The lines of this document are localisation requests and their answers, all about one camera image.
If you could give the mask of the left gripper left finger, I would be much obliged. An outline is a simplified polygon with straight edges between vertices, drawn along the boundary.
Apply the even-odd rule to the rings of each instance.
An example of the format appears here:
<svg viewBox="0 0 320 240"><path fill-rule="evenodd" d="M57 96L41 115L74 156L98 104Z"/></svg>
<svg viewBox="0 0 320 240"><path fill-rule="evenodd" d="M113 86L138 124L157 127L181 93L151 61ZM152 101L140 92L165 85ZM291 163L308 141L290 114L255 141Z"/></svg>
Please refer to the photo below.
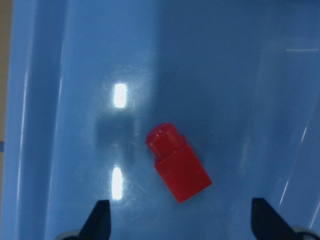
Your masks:
<svg viewBox="0 0 320 240"><path fill-rule="evenodd" d="M111 236L111 209L109 200L98 200L83 225L81 240L109 240Z"/></svg>

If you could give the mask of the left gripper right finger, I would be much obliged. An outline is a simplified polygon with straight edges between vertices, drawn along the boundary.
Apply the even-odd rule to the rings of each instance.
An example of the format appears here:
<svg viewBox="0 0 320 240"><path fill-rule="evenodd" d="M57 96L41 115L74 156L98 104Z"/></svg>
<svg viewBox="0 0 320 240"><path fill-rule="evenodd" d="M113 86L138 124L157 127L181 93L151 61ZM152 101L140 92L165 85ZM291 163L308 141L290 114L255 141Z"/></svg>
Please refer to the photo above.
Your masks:
<svg viewBox="0 0 320 240"><path fill-rule="evenodd" d="M264 198L252 198L251 230L257 240L292 240L295 235Z"/></svg>

